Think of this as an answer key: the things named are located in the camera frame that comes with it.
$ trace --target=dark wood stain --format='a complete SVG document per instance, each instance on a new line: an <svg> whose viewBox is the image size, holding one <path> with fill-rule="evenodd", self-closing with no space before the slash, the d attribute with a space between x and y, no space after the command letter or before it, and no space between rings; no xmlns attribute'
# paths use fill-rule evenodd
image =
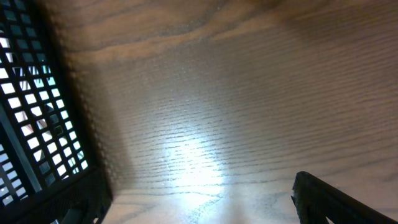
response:
<svg viewBox="0 0 398 224"><path fill-rule="evenodd" d="M398 2L40 0L105 223L297 223L305 170L398 219Z"/></svg>

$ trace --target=wood grain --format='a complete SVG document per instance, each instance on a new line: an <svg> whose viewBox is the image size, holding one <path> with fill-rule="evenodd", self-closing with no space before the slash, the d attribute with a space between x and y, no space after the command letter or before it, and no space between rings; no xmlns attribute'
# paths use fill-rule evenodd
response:
<svg viewBox="0 0 398 224"><path fill-rule="evenodd" d="M398 219L398 2L41 0L105 223L298 223L306 170Z"/></svg>

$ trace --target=brown wooden surface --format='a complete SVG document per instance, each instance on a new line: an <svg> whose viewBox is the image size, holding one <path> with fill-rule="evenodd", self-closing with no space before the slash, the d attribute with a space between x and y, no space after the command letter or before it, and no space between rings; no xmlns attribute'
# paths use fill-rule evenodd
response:
<svg viewBox="0 0 398 224"><path fill-rule="evenodd" d="M398 219L398 1L42 2L105 223L298 223L301 170Z"/></svg>

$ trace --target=black mesh basket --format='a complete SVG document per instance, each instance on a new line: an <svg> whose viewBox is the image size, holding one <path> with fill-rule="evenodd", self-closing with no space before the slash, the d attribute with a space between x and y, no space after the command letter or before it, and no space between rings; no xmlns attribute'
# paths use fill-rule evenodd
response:
<svg viewBox="0 0 398 224"><path fill-rule="evenodd" d="M0 7L2 223L101 221L106 183L44 23L33 1Z"/></svg>

